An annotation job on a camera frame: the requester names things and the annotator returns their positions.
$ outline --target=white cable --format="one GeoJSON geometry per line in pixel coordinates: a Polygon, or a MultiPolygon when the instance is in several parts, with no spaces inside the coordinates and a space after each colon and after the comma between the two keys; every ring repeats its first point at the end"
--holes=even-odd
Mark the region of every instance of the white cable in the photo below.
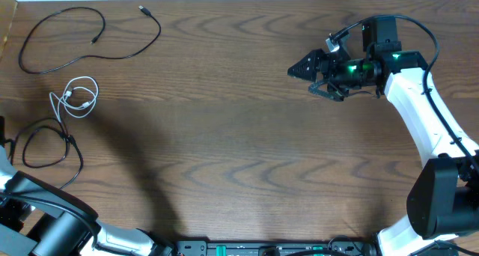
{"type": "Polygon", "coordinates": [[[55,116],[56,116],[57,120],[59,122],[61,122],[60,105],[63,105],[63,107],[65,108],[65,111],[70,116],[72,116],[74,118],[84,118],[84,117],[86,117],[88,114],[90,114],[90,112],[93,110],[93,108],[97,104],[98,92],[99,92],[99,88],[98,88],[97,81],[90,76],[79,76],[79,77],[76,77],[74,79],[71,79],[68,82],[67,86],[65,87],[61,97],[58,97],[53,92],[50,92],[50,94],[49,94],[50,103],[52,104],[53,112],[55,113],[55,116]],[[93,92],[90,89],[85,88],[85,87],[74,87],[74,88],[69,89],[70,85],[74,81],[79,80],[79,79],[90,79],[94,83],[96,91],[93,92]],[[70,98],[72,96],[72,94],[75,90],[79,90],[79,89],[89,92],[91,94],[91,96],[93,97],[93,99],[91,101],[87,101],[87,102],[82,103],[80,106],[72,106],[67,102],[67,100],[68,100],[68,98],[70,98]],[[54,98],[58,101],[57,105],[55,105],[54,98]],[[88,111],[84,115],[74,115],[74,114],[72,114],[72,112],[69,111],[69,109],[72,109],[72,110],[75,110],[75,111],[83,111],[83,110],[88,109],[88,111]]]}

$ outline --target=cable connector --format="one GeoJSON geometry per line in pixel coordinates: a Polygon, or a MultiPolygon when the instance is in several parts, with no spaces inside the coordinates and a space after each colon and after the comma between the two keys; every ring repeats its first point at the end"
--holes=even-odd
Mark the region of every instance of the cable connector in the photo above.
{"type": "Polygon", "coordinates": [[[72,96],[73,94],[73,88],[72,87],[68,87],[67,91],[65,92],[65,99],[68,99],[72,96]]]}
{"type": "Polygon", "coordinates": [[[151,16],[151,12],[150,12],[147,8],[145,8],[145,7],[141,6],[141,5],[138,6],[138,8],[140,8],[141,12],[143,12],[145,15],[151,16]]]}
{"type": "Polygon", "coordinates": [[[326,39],[326,45],[330,52],[336,52],[339,50],[339,43],[333,39],[331,35],[329,35],[328,39],[326,39]]]}
{"type": "Polygon", "coordinates": [[[90,42],[90,44],[94,44],[94,43],[96,43],[96,42],[98,41],[98,38],[100,38],[100,36],[99,36],[99,35],[95,36],[95,38],[91,39],[91,42],[90,42]]]}

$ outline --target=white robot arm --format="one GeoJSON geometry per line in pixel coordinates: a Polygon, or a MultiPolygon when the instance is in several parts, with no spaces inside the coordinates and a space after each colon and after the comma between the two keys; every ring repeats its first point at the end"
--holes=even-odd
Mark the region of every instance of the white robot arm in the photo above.
{"type": "MultiPolygon", "coordinates": [[[[423,75],[424,71],[421,68],[403,69],[401,73],[391,74],[385,86],[385,95],[406,123],[424,167],[429,159],[437,158],[439,154],[446,153],[456,158],[463,157],[464,153],[453,143],[424,96],[423,75]]],[[[457,124],[439,96],[431,74],[428,76],[427,83],[428,88],[431,89],[430,94],[442,115],[454,133],[462,139],[464,147],[469,153],[474,154],[476,150],[479,150],[478,144],[472,141],[457,124]]],[[[404,216],[391,227],[379,232],[378,243],[383,256],[401,256],[419,251],[432,244],[434,240],[451,240],[455,237],[457,237],[456,234],[446,234],[435,239],[423,240],[412,229],[408,217],[404,216]]]]}
{"type": "Polygon", "coordinates": [[[101,226],[97,248],[93,248],[91,238],[80,251],[81,256],[102,256],[121,253],[124,255],[148,256],[155,248],[155,242],[143,231],[123,229],[97,220],[101,226]]]}

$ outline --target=wood grain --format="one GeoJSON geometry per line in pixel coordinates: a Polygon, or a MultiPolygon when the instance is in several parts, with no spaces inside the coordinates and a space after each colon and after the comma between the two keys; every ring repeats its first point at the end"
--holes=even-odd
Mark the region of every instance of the wood grain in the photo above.
{"type": "Polygon", "coordinates": [[[16,0],[0,0],[0,59],[15,14],[16,0]]]}
{"type": "MultiPolygon", "coordinates": [[[[85,158],[69,193],[101,219],[177,240],[321,240],[363,237],[406,213],[406,196],[421,171],[415,145],[384,98],[333,103],[308,94],[286,75],[330,32],[377,13],[401,13],[427,25],[442,52],[434,79],[463,129],[479,139],[479,0],[201,0],[20,3],[0,63],[0,114],[7,134],[52,113],[48,92],[74,76],[100,84],[97,107],[68,119],[85,158]],[[163,33],[146,52],[122,61],[85,59],[44,76],[23,73],[18,51],[37,21],[25,64],[45,70],[79,55],[125,55],[140,49],[156,25],[163,33]]],[[[431,58],[432,43],[398,21],[404,49],[431,58]]],[[[349,48],[362,57],[360,31],[349,48]]],[[[32,161],[58,155],[45,133],[32,161]]],[[[32,171],[65,182],[77,158],[32,171]]],[[[479,250],[477,236],[460,244],[479,250]]]]}

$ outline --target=black wire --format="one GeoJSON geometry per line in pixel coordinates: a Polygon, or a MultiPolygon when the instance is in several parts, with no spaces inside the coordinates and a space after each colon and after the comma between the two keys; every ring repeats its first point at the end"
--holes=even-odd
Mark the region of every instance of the black wire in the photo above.
{"type": "Polygon", "coordinates": [[[336,237],[333,237],[333,238],[329,241],[329,243],[328,243],[328,249],[332,249],[332,244],[335,242],[335,240],[336,240],[337,238],[346,238],[346,239],[348,239],[348,240],[353,244],[353,246],[358,250],[358,252],[359,252],[358,255],[362,255],[362,249],[360,249],[360,248],[356,245],[356,243],[354,243],[354,241],[353,241],[350,237],[348,237],[347,235],[343,235],[343,234],[338,235],[338,236],[336,236],[336,237]]]}
{"type": "Polygon", "coordinates": [[[33,169],[38,169],[38,168],[45,168],[45,167],[49,167],[49,166],[53,166],[53,165],[56,165],[60,162],[62,162],[64,159],[67,158],[68,156],[68,153],[70,151],[70,145],[73,146],[73,148],[75,148],[75,151],[78,153],[78,157],[79,157],[79,161],[80,161],[80,166],[78,168],[78,171],[75,173],[75,175],[68,181],[66,182],[63,186],[60,187],[60,189],[63,189],[65,188],[66,186],[70,185],[73,181],[75,181],[75,179],[79,176],[80,172],[82,172],[83,170],[83,156],[82,156],[82,153],[80,152],[80,149],[78,148],[77,144],[76,144],[76,141],[74,139],[74,137],[72,135],[69,135],[68,134],[68,129],[67,129],[67,125],[65,124],[65,122],[61,123],[59,122],[56,118],[42,118],[38,121],[35,121],[31,124],[29,124],[28,126],[26,126],[25,128],[21,129],[15,136],[15,139],[14,140],[10,140],[10,154],[8,155],[8,158],[10,159],[10,164],[13,165],[13,158],[15,157],[15,150],[16,150],[16,145],[18,144],[18,141],[19,141],[19,138],[21,135],[23,135],[24,133],[28,132],[32,127],[34,127],[35,125],[41,123],[41,122],[44,122],[44,121],[54,121],[57,123],[57,125],[60,127],[60,129],[56,129],[54,127],[51,127],[51,126],[47,126],[47,125],[42,125],[42,126],[39,126],[37,127],[34,132],[32,132],[30,134],[30,136],[28,137],[27,139],[27,142],[25,143],[25,146],[23,147],[23,152],[22,152],[22,161],[23,161],[23,164],[26,166],[26,167],[29,167],[29,168],[33,168],[33,169]],[[54,162],[51,162],[51,163],[47,163],[45,165],[31,165],[29,163],[27,163],[26,161],[26,151],[27,151],[27,147],[28,145],[30,144],[31,140],[33,139],[33,137],[36,136],[37,133],[39,133],[41,130],[43,129],[50,129],[51,131],[54,131],[56,132],[60,138],[65,142],[65,153],[64,155],[57,161],[54,161],[54,162]]]}
{"type": "Polygon", "coordinates": [[[147,16],[151,17],[155,22],[156,24],[158,24],[158,34],[155,36],[155,38],[149,42],[149,44],[147,44],[145,47],[143,47],[142,49],[138,50],[137,52],[131,54],[131,55],[126,55],[124,57],[106,57],[106,56],[101,56],[101,55],[83,55],[83,56],[80,56],[78,58],[75,58],[73,59],[72,61],[69,61],[67,62],[66,64],[63,64],[59,67],[56,67],[56,68],[53,68],[53,69],[49,69],[49,70],[44,70],[44,71],[31,71],[27,68],[25,68],[25,65],[23,65],[23,52],[25,51],[25,47],[27,46],[27,43],[28,43],[28,40],[30,40],[30,37],[31,35],[33,34],[33,32],[35,31],[35,29],[37,29],[37,27],[43,23],[45,20],[49,19],[50,17],[52,16],[56,16],[56,15],[59,15],[60,13],[63,13],[63,12],[66,12],[66,11],[69,11],[69,10],[74,10],[74,9],[86,9],[86,10],[92,10],[96,13],[98,13],[100,15],[100,17],[102,18],[102,21],[103,21],[103,27],[102,27],[102,30],[100,31],[100,33],[95,36],[92,40],[91,40],[91,43],[95,43],[98,38],[100,37],[100,35],[103,33],[103,31],[105,30],[105,26],[106,26],[106,21],[105,21],[105,17],[97,10],[97,9],[93,9],[91,7],[70,7],[70,8],[67,8],[67,9],[63,9],[63,10],[60,10],[60,11],[57,11],[57,12],[54,12],[52,13],[51,15],[45,17],[44,19],[42,19],[41,21],[39,21],[39,23],[37,23],[35,25],[35,27],[33,27],[33,29],[30,31],[30,33],[27,35],[27,38],[25,39],[25,42],[23,42],[23,46],[20,50],[20,53],[18,55],[18,65],[20,66],[20,69],[22,69],[23,71],[25,71],[26,73],[31,73],[31,74],[43,74],[43,73],[49,73],[49,72],[52,72],[52,71],[55,71],[55,70],[58,70],[58,69],[61,69],[63,67],[66,67],[74,62],[77,62],[83,58],[104,58],[104,59],[114,59],[114,60],[118,60],[118,59],[125,59],[125,58],[131,58],[131,57],[134,57],[138,54],[140,54],[141,52],[143,52],[146,48],[148,48],[152,43],[154,43],[156,41],[156,39],[158,39],[158,37],[160,36],[160,34],[162,33],[162,26],[159,24],[158,20],[156,20],[156,18],[151,15],[150,13],[147,14],[147,16]]]}
{"type": "Polygon", "coordinates": [[[371,52],[371,47],[373,47],[373,45],[374,45],[374,42],[371,42],[371,43],[368,44],[367,47],[366,47],[366,58],[365,58],[366,61],[369,61],[369,56],[370,56],[370,52],[371,52]]]}
{"type": "Polygon", "coordinates": [[[9,198],[13,200],[19,200],[19,201],[28,201],[28,202],[37,203],[37,204],[45,204],[49,207],[55,207],[55,208],[58,208],[59,210],[63,210],[64,212],[69,213],[71,216],[74,216],[76,219],[78,219],[81,223],[85,225],[85,227],[88,229],[88,231],[93,237],[92,248],[94,248],[98,243],[97,233],[94,230],[94,226],[92,226],[92,225],[95,225],[95,222],[88,222],[87,219],[84,218],[82,214],[76,212],[75,210],[69,207],[65,207],[63,204],[57,204],[55,202],[43,200],[40,198],[32,198],[28,196],[16,195],[16,194],[14,195],[14,194],[4,193],[4,192],[0,192],[0,197],[9,198]]]}
{"type": "Polygon", "coordinates": [[[462,252],[466,255],[479,256],[479,253],[477,253],[477,252],[471,252],[467,249],[463,249],[463,248],[459,247],[458,245],[454,245],[453,243],[450,243],[450,242],[447,242],[447,241],[437,240],[437,241],[435,241],[435,243],[436,243],[436,245],[438,245],[438,247],[440,249],[444,248],[444,246],[445,246],[446,248],[457,250],[457,251],[462,252]]]}
{"type": "Polygon", "coordinates": [[[303,252],[290,253],[287,256],[306,256],[306,255],[317,255],[317,254],[331,255],[331,256],[349,256],[347,254],[344,254],[343,252],[335,252],[335,251],[326,250],[326,249],[321,249],[321,250],[310,249],[303,252]]]}
{"type": "Polygon", "coordinates": [[[413,19],[411,17],[408,17],[408,16],[401,16],[401,15],[379,15],[379,16],[371,16],[371,17],[368,17],[366,19],[363,19],[363,20],[360,20],[346,28],[343,28],[342,30],[338,31],[336,34],[332,35],[331,38],[333,40],[337,40],[337,38],[339,38],[343,33],[345,33],[346,31],[349,31],[351,28],[354,28],[356,27],[357,25],[359,24],[362,24],[362,23],[365,23],[365,22],[369,22],[373,19],[381,19],[381,18],[386,18],[386,17],[394,17],[394,18],[398,18],[398,19],[404,19],[404,20],[407,20],[407,21],[410,21],[410,22],[413,22],[415,23],[419,28],[421,28],[423,31],[425,31],[429,36],[430,38],[433,40],[434,42],[434,47],[436,49],[436,52],[434,54],[434,58],[431,60],[431,62],[429,63],[429,65],[427,66],[426,70],[424,71],[424,75],[423,75],[423,78],[422,78],[422,85],[423,85],[423,89],[424,89],[424,94],[426,95],[426,98],[427,98],[427,101],[429,102],[429,104],[431,105],[431,108],[433,109],[433,111],[436,113],[438,119],[441,121],[442,123],[442,126],[444,126],[444,128],[448,131],[448,134],[451,136],[451,138],[453,139],[453,142],[457,145],[457,147],[464,153],[464,155],[466,156],[466,158],[471,162],[471,164],[474,166],[474,169],[476,170],[476,172],[479,174],[479,165],[478,163],[475,161],[475,159],[472,157],[472,155],[469,153],[469,151],[464,147],[463,143],[461,143],[460,139],[457,138],[457,136],[454,134],[454,131],[452,130],[452,128],[449,126],[448,122],[445,120],[445,118],[442,116],[442,113],[439,111],[439,109],[437,108],[436,104],[434,103],[434,100],[433,98],[431,97],[431,90],[427,87],[427,76],[429,75],[429,72],[431,71],[431,69],[433,68],[434,66],[434,63],[436,63],[436,60],[437,58],[439,57],[439,42],[437,41],[436,39],[436,36],[434,36],[434,34],[432,33],[432,31],[430,31],[425,25],[423,25],[422,23],[420,23],[418,20],[416,19],[413,19]]]}
{"type": "Polygon", "coordinates": [[[348,97],[352,97],[354,95],[357,95],[357,94],[369,94],[371,96],[374,96],[371,92],[369,91],[356,91],[355,93],[351,93],[351,94],[348,94],[347,96],[348,97]]]}

